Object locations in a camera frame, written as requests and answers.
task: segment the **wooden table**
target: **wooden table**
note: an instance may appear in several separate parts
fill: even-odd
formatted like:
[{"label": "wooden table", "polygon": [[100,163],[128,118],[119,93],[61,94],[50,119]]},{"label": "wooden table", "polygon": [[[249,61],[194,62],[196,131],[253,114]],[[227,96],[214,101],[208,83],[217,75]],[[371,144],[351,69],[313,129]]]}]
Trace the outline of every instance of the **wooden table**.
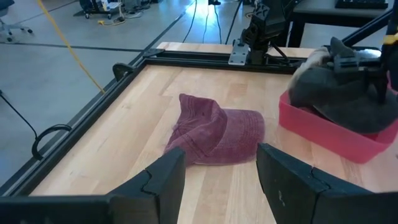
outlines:
[{"label": "wooden table", "polygon": [[[230,52],[229,45],[162,43],[160,48]],[[307,57],[311,49],[284,49]],[[147,66],[32,195],[105,194],[163,153],[179,114],[178,95],[215,99],[224,108],[257,110],[265,142],[375,192],[398,190],[397,145],[365,165],[353,164],[278,126],[278,100],[290,75]],[[179,223],[275,223],[254,161],[187,169]]]}]

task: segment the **office chair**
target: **office chair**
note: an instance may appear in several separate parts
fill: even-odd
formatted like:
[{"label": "office chair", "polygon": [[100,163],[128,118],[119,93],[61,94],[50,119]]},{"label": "office chair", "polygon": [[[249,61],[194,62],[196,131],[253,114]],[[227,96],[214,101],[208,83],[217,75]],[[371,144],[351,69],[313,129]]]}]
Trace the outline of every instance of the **office chair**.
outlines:
[{"label": "office chair", "polygon": [[[8,35],[12,36],[12,29],[26,30],[28,33],[33,33],[29,27],[21,26],[19,24],[9,25],[1,20],[1,18],[8,13],[8,7],[13,5],[13,0],[0,0],[0,32],[6,31]],[[12,37],[7,37],[8,42],[12,42]]]}]

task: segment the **red bucket hat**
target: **red bucket hat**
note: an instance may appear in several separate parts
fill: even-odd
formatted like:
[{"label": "red bucket hat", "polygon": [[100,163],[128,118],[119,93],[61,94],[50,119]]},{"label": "red bucket hat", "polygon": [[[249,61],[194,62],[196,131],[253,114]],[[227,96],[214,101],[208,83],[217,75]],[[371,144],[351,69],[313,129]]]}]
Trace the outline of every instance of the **red bucket hat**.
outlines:
[{"label": "red bucket hat", "polygon": [[180,147],[187,166],[225,165],[249,161],[265,134],[264,118],[257,111],[221,109],[207,98],[180,95],[181,114],[165,148]]}]

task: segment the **gray floor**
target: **gray floor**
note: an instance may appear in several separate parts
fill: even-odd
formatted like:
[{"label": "gray floor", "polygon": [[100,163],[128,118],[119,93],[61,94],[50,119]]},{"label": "gray floor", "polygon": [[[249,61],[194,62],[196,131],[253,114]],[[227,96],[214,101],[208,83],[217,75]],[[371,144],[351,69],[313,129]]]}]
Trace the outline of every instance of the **gray floor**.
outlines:
[{"label": "gray floor", "polygon": [[[186,11],[154,46],[163,41],[181,42],[190,26],[195,5],[191,5],[192,0],[164,0],[160,4],[153,4],[139,19],[130,19],[116,27],[101,27],[97,20],[108,21],[104,16],[93,16],[89,20],[72,17],[81,10],[78,2],[43,2],[48,10],[52,10],[51,15],[71,45],[138,50],[147,47]],[[208,7],[206,3],[207,1],[198,1],[195,21],[186,42],[202,42],[206,15],[209,13],[204,42],[219,43],[214,8]],[[226,41],[236,6],[236,1],[226,0],[216,8],[222,43]],[[248,26],[249,19],[244,14],[251,10],[251,7],[245,6],[239,11],[229,43]],[[34,30],[34,35],[15,31],[17,42],[63,45],[36,0],[17,1],[3,20],[7,23],[21,22]],[[332,35],[344,37],[354,30],[355,28],[308,24],[302,47],[319,47],[327,44]],[[384,33],[385,30],[381,30],[360,45],[380,47]],[[0,42],[4,42],[4,39],[5,36],[0,35]],[[111,67],[114,63],[127,63],[138,55],[137,52],[117,50],[76,49],[75,52],[101,86],[112,79]],[[61,47],[0,44],[0,71],[0,90],[39,133],[51,125],[67,123],[98,93],[68,50]],[[0,100],[0,185],[30,159],[33,140],[34,136],[28,126]]]}]

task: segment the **black table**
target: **black table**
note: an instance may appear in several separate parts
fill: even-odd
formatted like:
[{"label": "black table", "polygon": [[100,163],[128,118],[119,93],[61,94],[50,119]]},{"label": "black table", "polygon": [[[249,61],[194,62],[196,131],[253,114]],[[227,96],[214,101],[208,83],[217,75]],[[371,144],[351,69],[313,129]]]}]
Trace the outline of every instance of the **black table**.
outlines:
[{"label": "black table", "polygon": [[[388,9],[392,8],[393,4],[394,0],[389,0]],[[361,27],[388,9],[335,9],[335,0],[302,0],[289,18],[292,30],[287,45],[300,47],[306,23]],[[282,34],[282,40],[285,41],[282,45],[286,45],[288,31],[289,27],[286,27]]]}]

